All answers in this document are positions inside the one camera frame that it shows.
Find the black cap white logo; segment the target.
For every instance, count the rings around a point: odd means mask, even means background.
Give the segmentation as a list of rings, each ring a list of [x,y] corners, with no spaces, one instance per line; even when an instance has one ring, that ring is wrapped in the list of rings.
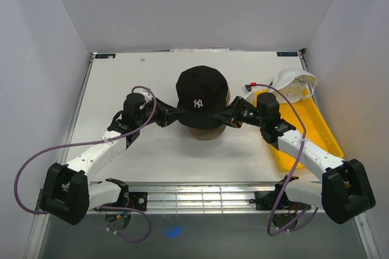
[[[222,125],[212,117],[225,110],[229,87],[215,68],[195,66],[183,71],[176,83],[178,121],[189,128],[213,130]]]

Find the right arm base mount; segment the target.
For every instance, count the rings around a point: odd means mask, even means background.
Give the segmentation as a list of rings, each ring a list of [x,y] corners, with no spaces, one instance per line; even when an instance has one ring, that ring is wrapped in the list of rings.
[[[276,191],[256,191],[254,192],[254,198],[249,199],[249,203],[254,204],[256,210],[272,210],[277,196],[278,193]],[[284,193],[278,203],[277,210],[303,210],[305,207],[307,207],[307,205],[304,203],[288,200]]]

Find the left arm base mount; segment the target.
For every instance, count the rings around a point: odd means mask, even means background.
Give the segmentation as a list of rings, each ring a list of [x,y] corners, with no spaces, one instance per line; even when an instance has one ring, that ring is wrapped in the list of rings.
[[[146,211],[148,202],[147,192],[128,192],[117,202],[103,204],[103,207],[126,207]]]

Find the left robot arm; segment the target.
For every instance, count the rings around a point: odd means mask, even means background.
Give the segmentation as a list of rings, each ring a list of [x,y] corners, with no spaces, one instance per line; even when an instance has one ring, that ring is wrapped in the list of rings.
[[[98,172],[127,150],[139,137],[140,128],[149,123],[166,127],[183,110],[141,93],[126,96],[123,109],[112,119],[100,142],[75,159],[54,163],[47,171],[41,192],[41,210],[71,224],[78,224],[92,209],[124,209],[129,203],[128,184],[114,178],[93,182]]]

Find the beige cap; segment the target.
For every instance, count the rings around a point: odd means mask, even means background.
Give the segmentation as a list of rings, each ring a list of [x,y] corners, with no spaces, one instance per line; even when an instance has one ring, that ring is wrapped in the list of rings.
[[[230,98],[228,83],[223,86],[215,86],[210,91],[206,90],[202,92],[202,95],[193,98],[193,109],[188,110],[185,122],[196,139],[213,140],[225,131],[226,126],[212,120],[211,116],[226,108]]]

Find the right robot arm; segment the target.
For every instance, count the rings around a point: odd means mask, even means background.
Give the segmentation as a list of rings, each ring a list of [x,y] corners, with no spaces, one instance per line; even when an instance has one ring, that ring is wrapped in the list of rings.
[[[275,190],[257,204],[288,209],[295,202],[322,209],[337,224],[343,224],[372,209],[376,200],[363,164],[346,161],[305,139],[295,126],[281,118],[280,105],[271,93],[260,93],[252,105],[237,97],[212,117],[233,128],[242,124],[260,128],[262,138],[274,149],[298,160],[318,182],[285,177]]]

